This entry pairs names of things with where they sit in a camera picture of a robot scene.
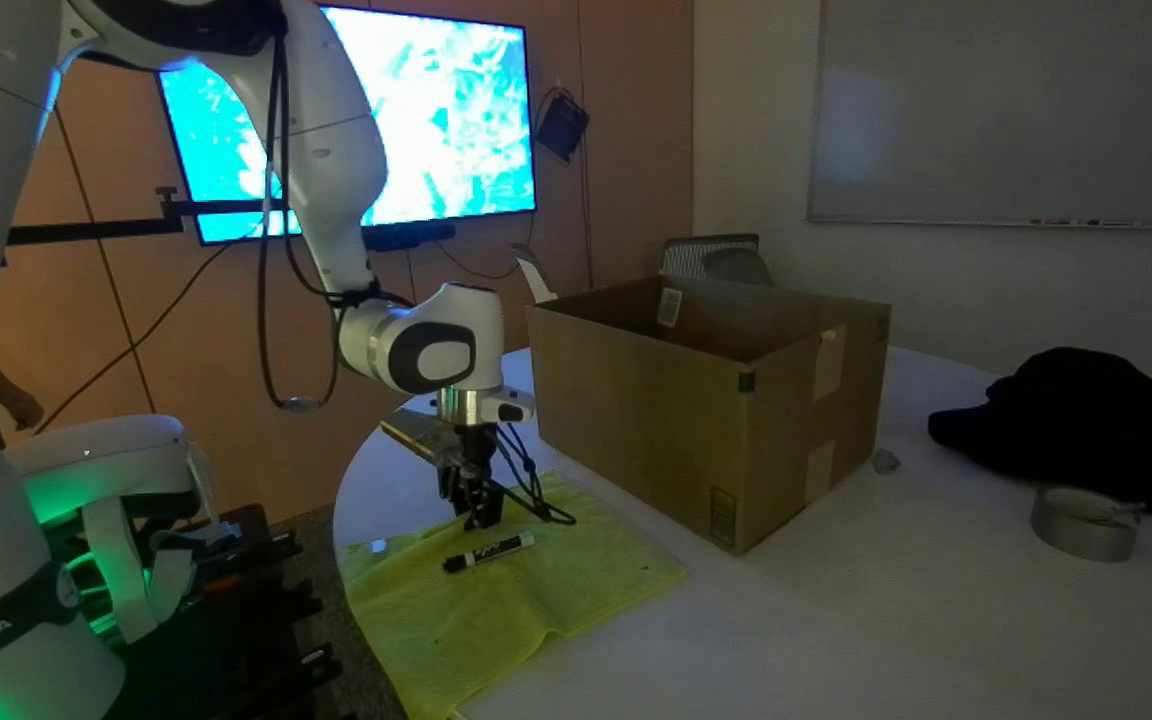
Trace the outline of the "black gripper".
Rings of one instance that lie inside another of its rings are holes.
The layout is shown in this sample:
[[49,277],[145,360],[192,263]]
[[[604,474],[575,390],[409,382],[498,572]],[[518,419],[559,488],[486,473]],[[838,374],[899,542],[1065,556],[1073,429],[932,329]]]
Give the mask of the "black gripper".
[[502,517],[502,488],[493,474],[493,456],[494,429],[462,422],[452,431],[452,442],[437,463],[439,496],[452,504],[468,533],[493,528]]

